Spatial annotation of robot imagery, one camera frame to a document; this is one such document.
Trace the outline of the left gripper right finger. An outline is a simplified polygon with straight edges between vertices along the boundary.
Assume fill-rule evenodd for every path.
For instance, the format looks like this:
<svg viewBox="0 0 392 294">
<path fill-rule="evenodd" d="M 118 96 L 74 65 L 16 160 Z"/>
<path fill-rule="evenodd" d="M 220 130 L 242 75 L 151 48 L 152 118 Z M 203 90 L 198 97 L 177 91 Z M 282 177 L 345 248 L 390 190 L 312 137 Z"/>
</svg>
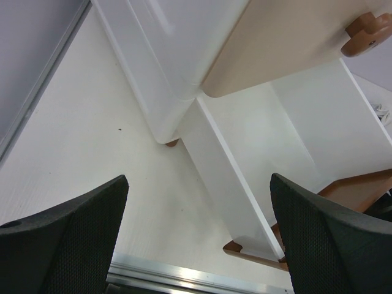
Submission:
<svg viewBox="0 0 392 294">
<path fill-rule="evenodd" d="M 278 173 L 269 188 L 295 293 L 391 293 L 391 222 Z"/>
</svg>

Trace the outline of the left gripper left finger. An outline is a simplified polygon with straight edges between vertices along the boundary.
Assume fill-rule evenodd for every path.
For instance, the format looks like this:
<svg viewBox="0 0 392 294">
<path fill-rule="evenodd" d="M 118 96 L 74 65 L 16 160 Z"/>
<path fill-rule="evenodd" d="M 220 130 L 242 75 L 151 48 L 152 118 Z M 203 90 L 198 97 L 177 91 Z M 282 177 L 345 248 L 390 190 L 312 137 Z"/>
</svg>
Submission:
<svg viewBox="0 0 392 294">
<path fill-rule="evenodd" d="M 103 293 L 128 191 L 120 175 L 1 225 L 1 293 Z"/>
</svg>

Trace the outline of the brown drawer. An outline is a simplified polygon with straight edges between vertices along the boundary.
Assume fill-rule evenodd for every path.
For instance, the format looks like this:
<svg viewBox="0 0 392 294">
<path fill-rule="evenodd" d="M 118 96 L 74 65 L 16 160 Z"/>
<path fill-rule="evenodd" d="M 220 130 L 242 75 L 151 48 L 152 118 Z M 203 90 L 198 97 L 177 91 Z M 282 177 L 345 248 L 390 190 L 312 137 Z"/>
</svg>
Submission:
<svg viewBox="0 0 392 294">
<path fill-rule="evenodd" d="M 355 211 L 391 187 L 391 123 L 371 104 L 391 111 L 391 93 L 341 59 L 193 101 L 178 132 L 231 236 L 226 253 L 286 269 L 273 173 Z"/>
</svg>

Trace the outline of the beige drawer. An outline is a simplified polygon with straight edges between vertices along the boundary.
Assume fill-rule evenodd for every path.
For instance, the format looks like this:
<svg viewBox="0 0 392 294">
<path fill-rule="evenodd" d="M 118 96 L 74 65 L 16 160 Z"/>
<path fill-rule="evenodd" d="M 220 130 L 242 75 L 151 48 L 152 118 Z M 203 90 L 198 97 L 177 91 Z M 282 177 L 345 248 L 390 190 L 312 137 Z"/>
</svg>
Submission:
<svg viewBox="0 0 392 294">
<path fill-rule="evenodd" d="M 343 56 L 346 27 L 391 1 L 249 1 L 203 83 L 222 97 Z"/>
</svg>

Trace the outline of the brown bear knob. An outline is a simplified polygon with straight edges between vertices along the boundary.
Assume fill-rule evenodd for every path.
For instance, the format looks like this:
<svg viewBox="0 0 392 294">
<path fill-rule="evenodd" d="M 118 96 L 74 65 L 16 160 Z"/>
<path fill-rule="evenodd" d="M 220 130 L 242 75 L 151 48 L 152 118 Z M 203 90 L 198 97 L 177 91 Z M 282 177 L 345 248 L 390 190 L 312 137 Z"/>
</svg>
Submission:
<svg viewBox="0 0 392 294">
<path fill-rule="evenodd" d="M 350 39 L 342 46 L 341 53 L 348 58 L 361 55 L 391 37 L 391 14 L 375 17 L 372 12 L 364 13 L 345 32 Z"/>
</svg>

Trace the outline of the white plastic shoe cabinet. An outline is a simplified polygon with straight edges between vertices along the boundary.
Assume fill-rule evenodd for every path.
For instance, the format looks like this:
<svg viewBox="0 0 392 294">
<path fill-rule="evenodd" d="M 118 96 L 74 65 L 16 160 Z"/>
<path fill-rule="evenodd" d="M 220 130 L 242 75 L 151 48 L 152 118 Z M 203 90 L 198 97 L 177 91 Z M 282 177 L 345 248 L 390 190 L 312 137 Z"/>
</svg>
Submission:
<svg viewBox="0 0 392 294">
<path fill-rule="evenodd" d="M 246 1 L 94 1 L 155 141 L 176 129 Z"/>
</svg>

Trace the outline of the white sneaker far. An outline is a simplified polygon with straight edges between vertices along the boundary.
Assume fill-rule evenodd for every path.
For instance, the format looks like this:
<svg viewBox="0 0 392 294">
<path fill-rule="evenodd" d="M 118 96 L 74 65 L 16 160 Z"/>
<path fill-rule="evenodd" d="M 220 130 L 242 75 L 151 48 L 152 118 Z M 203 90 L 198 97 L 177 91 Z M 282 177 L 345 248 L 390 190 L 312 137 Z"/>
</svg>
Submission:
<svg viewBox="0 0 392 294">
<path fill-rule="evenodd" d="M 388 108 L 385 108 L 382 104 L 371 104 L 371 107 L 383 126 L 391 123 L 391 111 Z"/>
</svg>

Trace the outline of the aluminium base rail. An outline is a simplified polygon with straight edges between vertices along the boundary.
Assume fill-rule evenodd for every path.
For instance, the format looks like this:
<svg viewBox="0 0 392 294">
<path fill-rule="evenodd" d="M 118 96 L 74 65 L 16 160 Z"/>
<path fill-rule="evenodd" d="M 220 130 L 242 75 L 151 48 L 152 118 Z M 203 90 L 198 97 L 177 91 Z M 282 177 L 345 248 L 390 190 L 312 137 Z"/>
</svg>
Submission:
<svg viewBox="0 0 392 294">
<path fill-rule="evenodd" d="M 293 293 L 287 287 L 244 281 L 119 253 L 113 254 L 107 282 L 160 293 Z"/>
</svg>

